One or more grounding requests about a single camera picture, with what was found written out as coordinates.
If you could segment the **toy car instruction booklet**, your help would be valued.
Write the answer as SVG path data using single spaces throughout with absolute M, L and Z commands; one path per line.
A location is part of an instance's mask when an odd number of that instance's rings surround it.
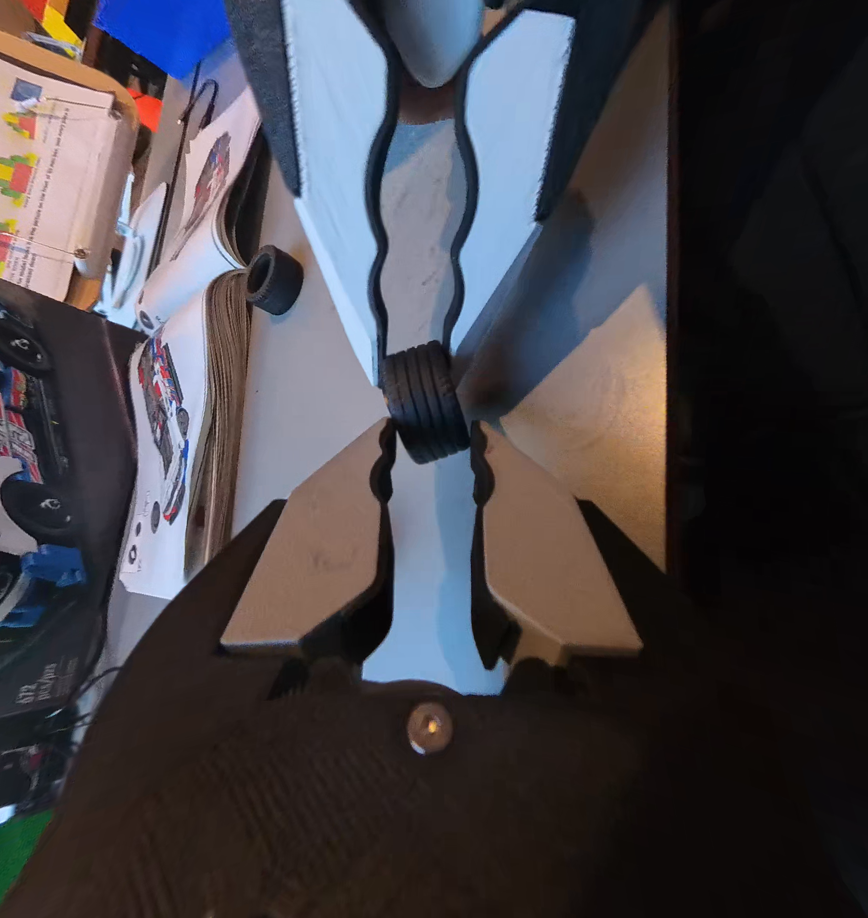
M 247 267 L 228 228 L 260 129 L 245 88 L 192 141 L 184 206 L 136 305 L 138 464 L 125 589 L 170 600 L 229 541 L 249 365 Z

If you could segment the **blue plastic container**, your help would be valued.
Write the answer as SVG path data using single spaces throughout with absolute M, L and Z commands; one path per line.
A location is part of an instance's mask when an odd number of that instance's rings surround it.
M 230 34 L 223 1 L 100 1 L 94 24 L 176 79 Z

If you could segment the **black toy car box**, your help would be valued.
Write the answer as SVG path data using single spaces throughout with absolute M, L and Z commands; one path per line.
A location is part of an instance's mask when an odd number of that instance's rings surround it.
M 102 652 L 140 342 L 0 279 L 0 731 L 74 699 Z

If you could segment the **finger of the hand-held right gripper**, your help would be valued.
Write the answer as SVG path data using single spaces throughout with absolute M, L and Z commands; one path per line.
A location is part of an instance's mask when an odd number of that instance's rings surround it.
M 282 2 L 299 186 L 294 208 L 359 364 L 379 384 L 387 312 L 382 167 L 398 57 L 368 2 Z
M 538 234 L 538 205 L 574 48 L 576 16 L 526 3 L 479 40 L 454 84 L 463 213 L 449 249 L 453 293 L 443 320 L 449 355 Z

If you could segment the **black rubber tire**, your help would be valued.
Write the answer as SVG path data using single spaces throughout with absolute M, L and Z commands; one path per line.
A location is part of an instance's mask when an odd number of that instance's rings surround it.
M 451 360 L 439 340 L 388 355 L 380 384 L 385 405 L 409 457 L 427 465 L 470 446 L 451 376 Z
M 272 316 L 284 315 L 297 301 L 304 282 L 301 262 L 273 244 L 262 246 L 245 275 L 245 300 Z

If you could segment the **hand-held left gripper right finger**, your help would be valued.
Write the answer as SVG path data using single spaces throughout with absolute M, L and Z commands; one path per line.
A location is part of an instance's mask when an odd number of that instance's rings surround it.
M 482 421 L 470 459 L 472 633 L 484 667 L 638 656 L 643 641 L 570 491 Z

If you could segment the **wooden display board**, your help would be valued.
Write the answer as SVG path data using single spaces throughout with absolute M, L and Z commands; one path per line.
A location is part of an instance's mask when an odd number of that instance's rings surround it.
M 119 116 L 121 127 L 107 171 L 106 197 L 111 208 L 106 215 L 108 217 L 107 229 L 110 233 L 104 239 L 103 247 L 92 258 L 94 269 L 89 275 L 81 272 L 75 273 L 67 294 L 63 299 L 58 300 L 88 308 L 91 304 L 91 294 L 98 293 L 110 266 L 111 252 L 117 245 L 120 207 L 132 172 L 133 151 L 140 126 L 138 109 L 128 91 L 119 86 L 113 78 L 83 63 L 58 56 L 1 30 L 0 56 L 41 74 L 53 75 L 63 81 L 110 93 L 115 98 L 116 113 Z

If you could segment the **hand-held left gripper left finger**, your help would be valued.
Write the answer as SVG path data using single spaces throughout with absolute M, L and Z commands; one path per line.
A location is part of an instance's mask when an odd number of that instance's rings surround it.
M 395 430 L 380 419 L 306 478 L 222 637 L 226 651 L 362 664 L 393 621 Z

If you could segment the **printed brick instruction sheet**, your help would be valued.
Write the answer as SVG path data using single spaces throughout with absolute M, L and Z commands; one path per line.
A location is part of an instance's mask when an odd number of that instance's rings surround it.
M 0 278 L 61 300 L 107 229 L 115 98 L 0 56 Z

